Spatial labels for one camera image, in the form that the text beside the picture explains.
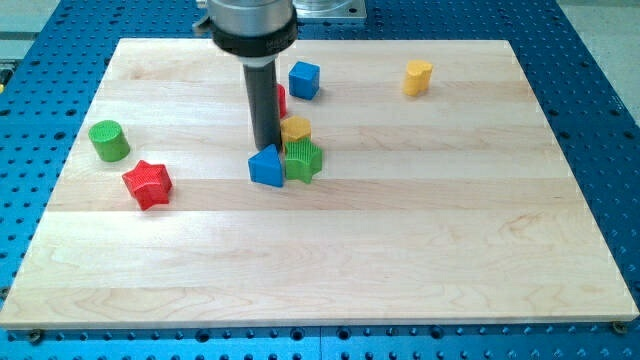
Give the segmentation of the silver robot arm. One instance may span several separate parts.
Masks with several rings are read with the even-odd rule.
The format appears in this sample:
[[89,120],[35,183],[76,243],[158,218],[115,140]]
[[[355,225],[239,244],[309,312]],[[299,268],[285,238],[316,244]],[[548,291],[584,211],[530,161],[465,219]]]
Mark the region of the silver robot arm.
[[247,67],[268,65],[298,37],[291,0],[206,0],[197,6],[206,13],[193,30],[210,31],[216,46]]

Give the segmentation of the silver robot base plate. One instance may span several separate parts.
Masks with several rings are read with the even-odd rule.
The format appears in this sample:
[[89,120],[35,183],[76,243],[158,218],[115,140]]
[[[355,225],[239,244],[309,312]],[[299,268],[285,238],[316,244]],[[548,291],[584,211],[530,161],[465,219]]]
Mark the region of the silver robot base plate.
[[365,0],[293,0],[298,18],[307,22],[363,22]]

